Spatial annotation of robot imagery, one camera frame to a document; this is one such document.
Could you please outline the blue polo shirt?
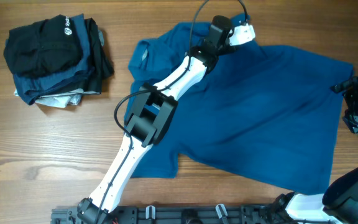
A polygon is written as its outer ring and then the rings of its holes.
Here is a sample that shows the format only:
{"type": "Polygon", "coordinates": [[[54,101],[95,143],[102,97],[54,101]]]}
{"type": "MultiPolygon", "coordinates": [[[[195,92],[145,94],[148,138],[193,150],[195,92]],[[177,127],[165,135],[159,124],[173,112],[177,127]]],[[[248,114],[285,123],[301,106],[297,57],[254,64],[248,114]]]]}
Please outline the blue polo shirt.
{"type": "Polygon", "coordinates": [[[347,62],[288,45],[241,45],[178,102],[134,177],[173,178],[178,155],[302,194],[329,186],[347,62]]]}

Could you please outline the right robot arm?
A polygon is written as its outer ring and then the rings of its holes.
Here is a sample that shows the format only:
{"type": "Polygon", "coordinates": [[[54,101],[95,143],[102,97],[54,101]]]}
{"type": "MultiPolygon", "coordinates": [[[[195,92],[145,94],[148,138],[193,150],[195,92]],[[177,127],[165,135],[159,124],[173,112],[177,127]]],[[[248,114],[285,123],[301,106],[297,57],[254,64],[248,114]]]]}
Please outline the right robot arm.
{"type": "MultiPolygon", "coordinates": [[[[342,93],[347,110],[342,117],[358,134],[358,77],[331,87],[342,93]]],[[[358,167],[334,181],[324,194],[281,194],[268,207],[267,223],[358,223],[358,167]]]]}

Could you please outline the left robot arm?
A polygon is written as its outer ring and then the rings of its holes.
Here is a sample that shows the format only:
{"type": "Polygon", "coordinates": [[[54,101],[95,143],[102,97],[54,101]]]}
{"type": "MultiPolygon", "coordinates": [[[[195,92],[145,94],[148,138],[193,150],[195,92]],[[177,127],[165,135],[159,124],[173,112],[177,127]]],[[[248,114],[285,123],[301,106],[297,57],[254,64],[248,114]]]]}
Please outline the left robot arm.
{"type": "Polygon", "coordinates": [[[201,45],[190,47],[182,64],[166,79],[125,97],[133,102],[121,129],[122,145],[102,182],[78,204],[83,223],[111,223],[123,190],[144,155],[160,143],[169,129],[179,98],[211,72],[224,48],[230,45],[234,26],[224,16],[214,16],[201,45]]]}

